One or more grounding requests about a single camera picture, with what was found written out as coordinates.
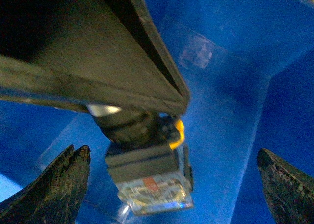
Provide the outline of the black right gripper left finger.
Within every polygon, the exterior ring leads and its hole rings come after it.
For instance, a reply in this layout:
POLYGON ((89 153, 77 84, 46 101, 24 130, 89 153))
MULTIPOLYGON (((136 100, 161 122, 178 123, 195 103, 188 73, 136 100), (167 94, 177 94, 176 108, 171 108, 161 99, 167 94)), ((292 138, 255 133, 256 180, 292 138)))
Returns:
POLYGON ((87 192, 90 148, 68 146, 29 185, 0 203, 2 224, 73 224, 87 192))

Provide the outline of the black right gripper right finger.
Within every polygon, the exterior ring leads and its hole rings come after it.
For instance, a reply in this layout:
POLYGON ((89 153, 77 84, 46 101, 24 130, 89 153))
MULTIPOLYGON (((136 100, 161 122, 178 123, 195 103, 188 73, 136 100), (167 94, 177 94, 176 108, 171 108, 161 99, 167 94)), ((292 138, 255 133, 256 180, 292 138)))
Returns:
POLYGON ((314 179, 266 148, 257 155, 263 193, 277 224, 314 222, 314 179))

